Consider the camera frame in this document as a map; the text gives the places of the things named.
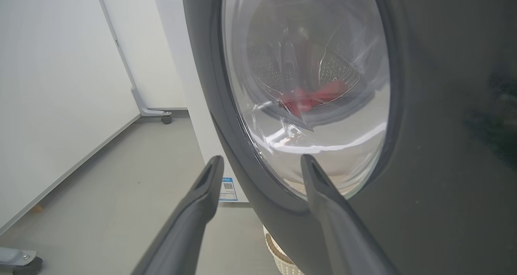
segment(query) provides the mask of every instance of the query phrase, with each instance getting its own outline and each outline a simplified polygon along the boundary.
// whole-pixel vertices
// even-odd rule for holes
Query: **washing machine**
[[[180,1],[189,43],[177,45]],[[333,254],[308,203],[303,154],[397,273],[515,271],[514,0],[157,5],[171,50],[191,49],[179,66],[200,82],[214,154],[305,275],[332,274]]]

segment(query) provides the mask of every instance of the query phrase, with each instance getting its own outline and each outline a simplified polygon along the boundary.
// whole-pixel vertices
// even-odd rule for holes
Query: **black caster wheel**
[[[164,115],[161,119],[161,121],[164,123],[164,124],[170,124],[172,122],[172,118],[170,117],[170,115]]]
[[[13,268],[13,275],[36,275],[41,271],[42,264],[43,260],[40,257],[36,257],[25,266],[16,266]]]

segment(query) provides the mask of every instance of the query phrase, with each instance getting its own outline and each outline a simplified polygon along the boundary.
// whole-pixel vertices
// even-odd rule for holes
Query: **woven basket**
[[[264,227],[264,236],[266,237],[266,245],[271,255],[275,259],[275,264],[282,275],[303,275],[303,273],[294,265],[294,263],[287,257],[287,255],[280,249],[277,242],[269,234],[266,227]]]

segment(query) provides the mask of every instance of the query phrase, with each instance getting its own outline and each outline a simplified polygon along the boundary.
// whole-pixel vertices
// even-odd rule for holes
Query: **washing machine drum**
[[[234,97],[265,166],[305,197],[299,155],[310,153],[343,194],[356,189],[389,108],[375,1],[226,0],[223,15]]]

